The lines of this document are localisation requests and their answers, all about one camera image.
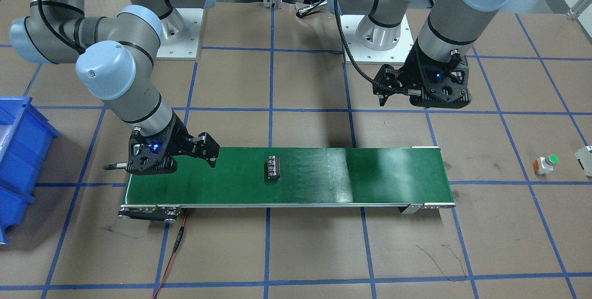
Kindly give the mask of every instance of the floor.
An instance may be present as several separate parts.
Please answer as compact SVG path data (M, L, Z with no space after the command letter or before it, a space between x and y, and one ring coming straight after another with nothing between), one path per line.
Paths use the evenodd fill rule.
M427 13L408 11L414 36ZM7 30L27 14L28 0L0 1L0 95L33 97L61 135L0 248L0 298L149 298L179 224L117 219L125 175L101 167L125 159L129 129L72 65L15 54ZM223 146L438 145L457 207L192 210L159 298L592 298L592 181L574 157L592 140L592 44L577 24L499 13L469 53L474 103L426 110L404 96L380 108L334 17L294 14L218 4L198 61L157 61L152 80ZM535 175L549 153L556 170Z

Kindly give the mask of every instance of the green conveyor belt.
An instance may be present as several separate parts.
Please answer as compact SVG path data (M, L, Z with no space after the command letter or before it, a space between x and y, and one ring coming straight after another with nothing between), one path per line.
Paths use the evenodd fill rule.
M280 158L269 180L267 157ZM129 179L122 207L408 206L452 207L440 149L220 149L216 168L177 157L173 174Z

